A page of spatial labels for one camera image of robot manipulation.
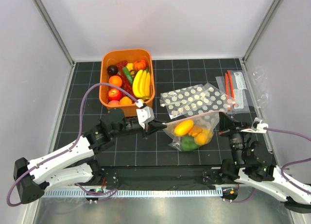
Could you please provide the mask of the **yellow toy lemon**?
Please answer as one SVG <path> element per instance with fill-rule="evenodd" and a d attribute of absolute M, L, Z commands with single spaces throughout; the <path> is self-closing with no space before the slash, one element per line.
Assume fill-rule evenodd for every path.
<path fill-rule="evenodd" d="M 194 137 L 194 142 L 200 147 L 208 144 L 213 137 L 213 132 L 201 132 Z"/>

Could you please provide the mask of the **yellow toy mango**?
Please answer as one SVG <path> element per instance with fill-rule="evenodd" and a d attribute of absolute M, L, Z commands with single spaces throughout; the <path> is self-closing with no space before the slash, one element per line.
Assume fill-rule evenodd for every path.
<path fill-rule="evenodd" d="M 193 120 L 182 121 L 175 127 L 174 134 L 176 136 L 184 136 L 193 128 L 193 126 Z"/>

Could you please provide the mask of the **pink polka dot zip bag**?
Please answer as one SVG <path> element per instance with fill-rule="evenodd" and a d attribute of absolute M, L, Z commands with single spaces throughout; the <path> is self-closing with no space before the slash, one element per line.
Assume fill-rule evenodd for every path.
<path fill-rule="evenodd" d="M 209 144 L 219 123 L 219 113 L 200 111 L 198 115 L 167 123 L 164 132 L 172 139 L 170 146 L 188 152 Z"/>

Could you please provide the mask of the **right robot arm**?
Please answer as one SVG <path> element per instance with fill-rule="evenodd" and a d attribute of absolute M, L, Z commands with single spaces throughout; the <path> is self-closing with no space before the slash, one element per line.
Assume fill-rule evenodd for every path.
<path fill-rule="evenodd" d="M 236 182 L 263 191 L 284 204 L 293 212 L 311 212 L 311 187 L 285 173 L 289 164 L 280 167 L 268 164 L 255 154 L 258 141 L 251 142 L 252 134 L 265 134 L 272 129 L 260 118 L 252 124 L 219 113 L 219 136 L 228 138 L 232 159 L 225 159 L 219 170 L 224 183 Z"/>

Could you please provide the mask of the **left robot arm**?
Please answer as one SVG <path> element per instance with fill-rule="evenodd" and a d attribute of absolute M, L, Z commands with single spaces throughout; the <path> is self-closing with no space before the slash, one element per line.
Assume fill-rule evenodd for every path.
<path fill-rule="evenodd" d="M 109 110 L 97 125 L 68 145 L 37 159 L 22 157 L 15 161 L 13 187 L 20 204 L 34 202 L 46 192 L 67 184 L 100 184 L 103 173 L 93 156 L 108 149 L 118 137 L 140 133 L 146 138 L 166 127 L 154 118 L 149 107 L 137 109 L 135 117 L 126 117 L 119 108 Z"/>

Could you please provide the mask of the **white polka dot zip bag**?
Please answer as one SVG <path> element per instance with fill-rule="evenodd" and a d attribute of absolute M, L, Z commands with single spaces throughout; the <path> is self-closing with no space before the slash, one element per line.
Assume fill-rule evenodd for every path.
<path fill-rule="evenodd" d="M 160 106 L 167 109 L 171 119 L 211 111 L 227 112 L 236 106 L 233 97 L 210 83 L 164 92 L 160 95 L 159 101 Z"/>

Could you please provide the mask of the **clear bag orange zipper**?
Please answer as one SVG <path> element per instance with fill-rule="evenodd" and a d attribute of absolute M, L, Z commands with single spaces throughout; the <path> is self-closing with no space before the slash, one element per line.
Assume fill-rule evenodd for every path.
<path fill-rule="evenodd" d="M 241 71 L 227 70 L 223 76 L 216 77 L 218 88 L 229 98 L 232 98 L 232 105 L 229 113 L 240 114 L 250 112 L 249 102 L 247 100 L 247 86 L 244 74 Z"/>

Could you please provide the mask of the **orange yellow toy fruit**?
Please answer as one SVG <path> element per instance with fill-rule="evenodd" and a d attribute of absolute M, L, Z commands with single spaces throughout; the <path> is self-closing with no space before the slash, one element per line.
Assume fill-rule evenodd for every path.
<path fill-rule="evenodd" d="M 133 103 L 132 99 L 126 96 L 122 97 L 119 101 L 119 105 L 122 105 L 122 106 L 131 105 L 132 103 Z"/>

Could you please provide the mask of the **yellow toy banana bunch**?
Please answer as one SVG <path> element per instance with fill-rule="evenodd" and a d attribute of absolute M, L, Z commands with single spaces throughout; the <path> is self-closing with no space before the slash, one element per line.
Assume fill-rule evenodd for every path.
<path fill-rule="evenodd" d="M 151 97 L 151 75 L 146 77 L 143 75 L 144 70 L 139 70 L 134 78 L 132 89 L 137 98 L 147 100 Z"/>

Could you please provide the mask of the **peach toy fruit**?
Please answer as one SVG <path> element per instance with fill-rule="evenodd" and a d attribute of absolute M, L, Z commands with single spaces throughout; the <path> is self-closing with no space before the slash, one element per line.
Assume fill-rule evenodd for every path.
<path fill-rule="evenodd" d="M 119 105 L 119 101 L 117 101 L 117 100 L 111 100 L 111 101 L 108 103 L 108 105 L 110 105 L 110 106 L 118 106 L 118 105 Z"/>

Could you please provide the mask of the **red toy apple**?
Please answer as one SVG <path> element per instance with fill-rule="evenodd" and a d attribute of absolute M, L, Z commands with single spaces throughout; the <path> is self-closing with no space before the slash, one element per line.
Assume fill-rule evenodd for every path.
<path fill-rule="evenodd" d="M 107 93 L 108 101 L 119 101 L 122 98 L 122 92 L 116 88 L 112 88 Z"/>

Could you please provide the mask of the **orange plastic basket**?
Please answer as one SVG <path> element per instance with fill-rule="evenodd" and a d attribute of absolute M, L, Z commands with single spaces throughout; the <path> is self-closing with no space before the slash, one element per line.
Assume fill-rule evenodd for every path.
<path fill-rule="evenodd" d="M 116 65 L 118 62 L 121 62 L 123 60 L 127 60 L 127 62 L 134 63 L 138 59 L 144 59 L 149 66 L 148 68 L 151 73 L 151 85 L 150 85 L 151 98 L 146 101 L 146 105 L 152 108 L 154 97 L 156 94 L 156 89 L 155 89 L 152 57 L 151 57 L 151 54 L 147 50 L 145 49 L 124 49 L 124 50 L 116 50 L 116 51 L 108 52 L 102 59 L 100 82 L 108 83 L 108 80 L 109 80 L 109 76 L 107 72 L 108 66 Z M 111 108 L 114 108 L 114 106 L 111 106 L 108 104 L 109 103 L 108 101 L 109 89 L 110 87 L 108 86 L 100 86 L 99 88 L 99 100 L 108 110 Z M 119 105 L 115 107 L 122 109 L 126 117 L 133 117 L 137 115 L 136 113 L 137 106 L 135 104 Z"/>

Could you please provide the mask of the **green toy cucumber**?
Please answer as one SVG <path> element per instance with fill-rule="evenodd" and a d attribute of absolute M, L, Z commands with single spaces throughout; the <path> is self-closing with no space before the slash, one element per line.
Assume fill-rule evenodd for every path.
<path fill-rule="evenodd" d="M 132 77 L 130 71 L 127 69 L 127 67 L 123 67 L 122 71 L 123 71 L 125 77 L 127 78 L 129 84 L 132 86 L 133 85 L 133 77 Z"/>

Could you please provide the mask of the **orange toy pumpkin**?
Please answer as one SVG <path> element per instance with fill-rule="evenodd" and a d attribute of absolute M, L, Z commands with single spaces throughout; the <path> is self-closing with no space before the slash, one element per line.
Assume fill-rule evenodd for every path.
<path fill-rule="evenodd" d="M 147 67 L 147 62 L 144 59 L 137 60 L 133 63 L 133 69 L 135 71 L 145 70 Z"/>

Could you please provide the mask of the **yellow toy corn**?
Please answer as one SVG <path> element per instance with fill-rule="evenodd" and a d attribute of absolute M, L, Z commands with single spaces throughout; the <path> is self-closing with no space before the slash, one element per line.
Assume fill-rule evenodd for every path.
<path fill-rule="evenodd" d="M 130 72 L 131 75 L 134 75 L 135 74 L 135 71 L 133 69 L 133 63 L 128 63 L 126 65 L 126 68 L 128 69 L 128 71 Z"/>

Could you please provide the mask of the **dark purple toy plum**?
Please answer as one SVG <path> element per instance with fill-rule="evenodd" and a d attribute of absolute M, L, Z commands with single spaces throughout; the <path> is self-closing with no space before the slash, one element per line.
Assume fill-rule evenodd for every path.
<path fill-rule="evenodd" d="M 119 72 L 119 69 L 116 65 L 110 65 L 107 67 L 107 73 L 109 76 L 117 75 Z"/>

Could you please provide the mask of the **red toy chili peppers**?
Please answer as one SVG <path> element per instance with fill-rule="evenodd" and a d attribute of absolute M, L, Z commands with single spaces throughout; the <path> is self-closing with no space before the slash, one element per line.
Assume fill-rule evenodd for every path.
<path fill-rule="evenodd" d="M 127 91 L 129 94 L 131 94 L 133 97 L 136 98 L 136 96 L 134 95 L 133 93 L 133 89 L 132 89 L 132 86 L 129 84 L 127 78 L 125 77 L 123 71 L 122 71 L 122 68 L 125 67 L 126 65 L 128 64 L 128 62 L 126 60 L 123 60 L 123 61 L 120 61 L 116 64 L 116 66 L 118 67 L 119 69 L 119 72 L 118 72 L 118 76 L 120 76 L 122 78 L 122 81 L 123 81 L 123 85 L 122 85 L 122 88 Z"/>

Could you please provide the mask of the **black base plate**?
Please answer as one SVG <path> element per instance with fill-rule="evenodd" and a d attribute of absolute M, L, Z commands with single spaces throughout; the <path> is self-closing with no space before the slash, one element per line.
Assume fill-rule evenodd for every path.
<path fill-rule="evenodd" d="M 119 190 L 202 190 L 214 185 L 236 182 L 223 177 L 220 165 L 186 166 L 104 166 L 85 186 L 100 186 Z"/>

